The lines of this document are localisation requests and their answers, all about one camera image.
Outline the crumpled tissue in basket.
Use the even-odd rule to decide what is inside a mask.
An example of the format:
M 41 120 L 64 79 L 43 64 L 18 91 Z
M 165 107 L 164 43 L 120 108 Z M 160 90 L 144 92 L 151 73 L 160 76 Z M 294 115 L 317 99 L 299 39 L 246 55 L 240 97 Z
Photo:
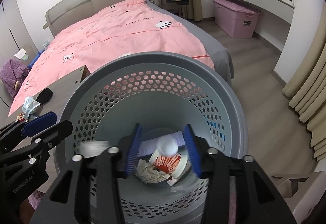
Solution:
M 156 184 L 167 181 L 170 176 L 163 171 L 140 159 L 135 167 L 135 175 L 145 184 Z

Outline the white folded cloth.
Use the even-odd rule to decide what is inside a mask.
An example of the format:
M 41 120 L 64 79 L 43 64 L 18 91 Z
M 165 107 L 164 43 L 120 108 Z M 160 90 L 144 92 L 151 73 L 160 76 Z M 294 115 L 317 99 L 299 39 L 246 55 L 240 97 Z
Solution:
M 28 60 L 29 56 L 25 49 L 20 49 L 15 55 L 18 60 L 26 61 Z

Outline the purple fuzzy garment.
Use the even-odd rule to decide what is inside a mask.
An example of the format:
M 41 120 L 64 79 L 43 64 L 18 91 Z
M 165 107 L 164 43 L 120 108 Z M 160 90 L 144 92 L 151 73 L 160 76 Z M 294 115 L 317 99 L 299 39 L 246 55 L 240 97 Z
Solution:
M 16 59 L 8 59 L 1 67 L 1 81 L 12 98 L 18 93 L 29 69 Z

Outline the lavender box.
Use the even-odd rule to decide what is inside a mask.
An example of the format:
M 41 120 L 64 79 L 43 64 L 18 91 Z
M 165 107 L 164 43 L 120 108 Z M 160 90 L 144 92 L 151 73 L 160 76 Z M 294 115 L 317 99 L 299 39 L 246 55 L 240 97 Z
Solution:
M 138 157 L 152 155 L 155 151 L 165 157 L 171 157 L 185 145 L 182 132 L 174 132 L 169 135 L 160 136 L 151 140 L 142 141 L 139 147 Z

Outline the grey perforated trash basket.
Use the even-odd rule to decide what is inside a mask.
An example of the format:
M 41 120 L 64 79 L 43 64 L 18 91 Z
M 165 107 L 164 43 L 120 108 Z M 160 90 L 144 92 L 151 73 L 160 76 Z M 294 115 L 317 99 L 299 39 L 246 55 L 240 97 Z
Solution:
M 139 53 L 89 75 L 68 100 L 61 119 L 72 134 L 55 148 L 57 171 L 92 140 L 115 146 L 136 124 L 143 140 L 191 125 L 194 133 L 226 156 L 248 152 L 248 129 L 230 85 L 205 64 L 172 53 Z M 200 223 L 208 180 L 191 171 L 173 187 L 145 184 L 135 175 L 119 180 L 127 223 Z

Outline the white wardrobe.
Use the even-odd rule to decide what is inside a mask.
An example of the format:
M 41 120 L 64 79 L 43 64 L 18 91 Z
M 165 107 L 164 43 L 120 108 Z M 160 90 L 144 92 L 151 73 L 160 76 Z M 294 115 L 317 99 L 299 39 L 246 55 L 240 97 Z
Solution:
M 36 57 L 36 48 L 20 14 L 17 0 L 3 0 L 1 2 L 1 65 L 21 49 L 26 51 L 27 58 L 21 60 L 29 65 Z

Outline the black round lid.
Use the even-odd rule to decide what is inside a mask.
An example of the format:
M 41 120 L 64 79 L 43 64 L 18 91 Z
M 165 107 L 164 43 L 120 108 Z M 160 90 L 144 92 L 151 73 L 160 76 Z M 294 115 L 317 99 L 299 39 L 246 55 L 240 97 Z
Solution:
M 47 102 L 49 102 L 52 97 L 53 91 L 47 87 L 38 94 L 36 101 L 40 103 L 40 106 L 43 106 L 44 104 L 47 104 Z

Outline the red white paper cup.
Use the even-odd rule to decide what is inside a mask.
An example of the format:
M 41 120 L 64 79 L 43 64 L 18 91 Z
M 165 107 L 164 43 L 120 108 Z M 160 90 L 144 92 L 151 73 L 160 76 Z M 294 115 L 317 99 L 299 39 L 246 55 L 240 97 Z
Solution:
M 173 178 L 179 178 L 183 174 L 187 163 L 188 156 L 179 152 L 172 157 L 165 157 L 155 151 L 149 159 L 149 164 Z

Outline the pink cartoon duvet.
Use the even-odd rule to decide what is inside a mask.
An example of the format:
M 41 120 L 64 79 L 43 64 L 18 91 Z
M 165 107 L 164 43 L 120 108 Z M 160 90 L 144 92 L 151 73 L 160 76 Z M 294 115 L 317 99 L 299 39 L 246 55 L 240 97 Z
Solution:
M 126 0 L 59 32 L 32 66 L 9 113 L 81 66 L 92 73 L 120 57 L 151 51 L 178 53 L 214 68 L 201 41 L 181 22 L 153 10 L 145 0 Z

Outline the pink plastic storage box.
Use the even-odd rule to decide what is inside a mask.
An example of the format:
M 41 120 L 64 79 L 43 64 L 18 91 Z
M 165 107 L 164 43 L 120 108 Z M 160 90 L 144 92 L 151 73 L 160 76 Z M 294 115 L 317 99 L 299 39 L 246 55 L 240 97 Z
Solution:
M 256 28 L 259 10 L 237 1 L 213 0 L 215 23 L 231 38 L 250 39 Z

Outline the light blue wet wipes pack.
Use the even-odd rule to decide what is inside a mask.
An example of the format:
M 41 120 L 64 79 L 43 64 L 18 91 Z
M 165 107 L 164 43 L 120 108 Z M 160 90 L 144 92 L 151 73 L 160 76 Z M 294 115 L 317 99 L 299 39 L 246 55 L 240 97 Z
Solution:
M 28 96 L 24 100 L 24 104 L 22 106 L 22 114 L 25 120 L 29 119 L 29 116 L 36 112 L 37 108 L 39 108 L 40 103 L 34 99 L 32 96 Z

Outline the grey upholstered bed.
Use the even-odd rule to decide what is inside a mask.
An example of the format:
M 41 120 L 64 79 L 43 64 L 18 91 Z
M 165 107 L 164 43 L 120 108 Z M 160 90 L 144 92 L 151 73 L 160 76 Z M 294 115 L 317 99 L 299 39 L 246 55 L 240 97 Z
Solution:
M 45 13 L 46 24 L 43 28 L 49 28 L 51 34 L 56 36 L 68 26 L 122 1 L 124 0 L 62 0 Z M 215 71 L 231 83 L 231 79 L 234 78 L 233 62 L 229 52 L 220 42 L 193 23 L 162 9 L 161 0 L 145 0 L 145 2 L 153 10 L 170 15 L 196 36 L 212 58 Z

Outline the red snack wrapper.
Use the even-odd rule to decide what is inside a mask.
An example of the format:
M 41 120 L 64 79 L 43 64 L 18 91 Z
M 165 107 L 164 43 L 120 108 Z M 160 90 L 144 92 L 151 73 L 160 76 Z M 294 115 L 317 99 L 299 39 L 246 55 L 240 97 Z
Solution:
M 22 122 L 22 121 L 24 121 L 25 119 L 24 119 L 23 116 L 19 115 L 19 116 L 17 116 L 17 120 L 20 121 L 20 122 Z

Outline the beige curtain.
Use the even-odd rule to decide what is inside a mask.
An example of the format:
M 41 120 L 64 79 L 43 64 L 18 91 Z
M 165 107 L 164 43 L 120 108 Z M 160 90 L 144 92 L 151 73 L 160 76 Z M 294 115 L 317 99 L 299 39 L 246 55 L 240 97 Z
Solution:
M 312 133 L 313 157 L 325 159 L 325 47 L 310 49 L 301 65 L 283 88 L 299 120 Z

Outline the small white bottle cap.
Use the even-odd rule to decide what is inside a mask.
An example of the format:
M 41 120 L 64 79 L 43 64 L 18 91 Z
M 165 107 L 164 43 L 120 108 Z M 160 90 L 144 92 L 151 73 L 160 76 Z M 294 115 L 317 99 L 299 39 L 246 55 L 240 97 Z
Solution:
M 160 155 L 172 157 L 178 152 L 177 141 L 170 136 L 160 137 L 156 142 L 156 148 Z

